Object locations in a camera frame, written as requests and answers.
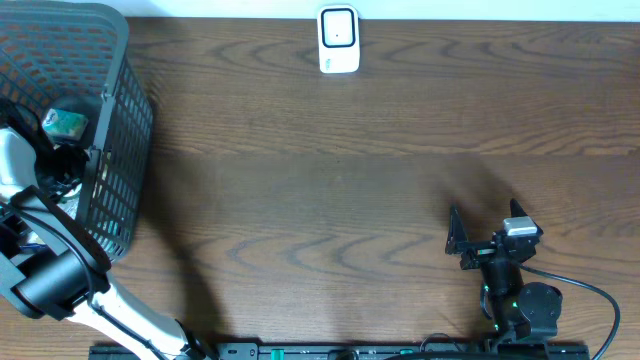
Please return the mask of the teal tissue pack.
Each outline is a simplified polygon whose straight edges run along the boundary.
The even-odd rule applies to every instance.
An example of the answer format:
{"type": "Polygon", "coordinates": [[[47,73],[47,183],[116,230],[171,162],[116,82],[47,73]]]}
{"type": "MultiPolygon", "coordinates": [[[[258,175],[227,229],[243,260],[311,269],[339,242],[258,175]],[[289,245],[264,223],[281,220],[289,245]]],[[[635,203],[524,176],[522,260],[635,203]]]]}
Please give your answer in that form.
{"type": "Polygon", "coordinates": [[[42,120],[42,127],[50,138],[79,141],[88,123],[85,115],[52,108],[42,120]]]}

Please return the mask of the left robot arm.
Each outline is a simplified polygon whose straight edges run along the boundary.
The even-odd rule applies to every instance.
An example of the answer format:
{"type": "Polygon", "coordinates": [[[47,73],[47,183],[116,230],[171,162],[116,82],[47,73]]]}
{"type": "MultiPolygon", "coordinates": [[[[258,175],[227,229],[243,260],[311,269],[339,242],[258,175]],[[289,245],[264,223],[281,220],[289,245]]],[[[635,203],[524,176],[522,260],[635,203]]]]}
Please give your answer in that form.
{"type": "Polygon", "coordinates": [[[91,327],[140,359],[216,359],[219,354],[175,319],[129,292],[111,275],[95,239],[36,185],[36,153],[15,130],[1,132],[1,208],[45,242],[25,254],[1,250],[1,295],[20,313],[91,327]]]}

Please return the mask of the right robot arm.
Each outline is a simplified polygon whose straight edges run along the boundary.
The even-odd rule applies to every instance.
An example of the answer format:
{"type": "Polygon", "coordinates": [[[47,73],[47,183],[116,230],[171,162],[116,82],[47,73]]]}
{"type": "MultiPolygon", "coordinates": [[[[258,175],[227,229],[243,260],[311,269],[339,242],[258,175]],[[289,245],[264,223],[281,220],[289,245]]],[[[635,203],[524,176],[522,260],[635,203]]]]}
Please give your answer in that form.
{"type": "Polygon", "coordinates": [[[489,240],[471,241],[452,206],[445,253],[458,255],[461,269],[481,272],[483,300],[489,303],[498,343],[543,342],[558,334],[563,296],[551,285],[523,281],[521,266],[536,255],[543,230],[515,199],[510,212],[489,240]]]}

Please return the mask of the white blue-edged snack bag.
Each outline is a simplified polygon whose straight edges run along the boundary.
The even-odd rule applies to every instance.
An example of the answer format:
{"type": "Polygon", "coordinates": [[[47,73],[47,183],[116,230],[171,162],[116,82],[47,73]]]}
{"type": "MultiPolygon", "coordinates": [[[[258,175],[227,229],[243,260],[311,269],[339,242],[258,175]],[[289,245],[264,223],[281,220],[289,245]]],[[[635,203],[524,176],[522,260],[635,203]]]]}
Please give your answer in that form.
{"type": "Polygon", "coordinates": [[[81,191],[82,185],[79,184],[70,192],[65,194],[57,203],[57,205],[72,219],[76,218],[78,212],[81,191]]]}

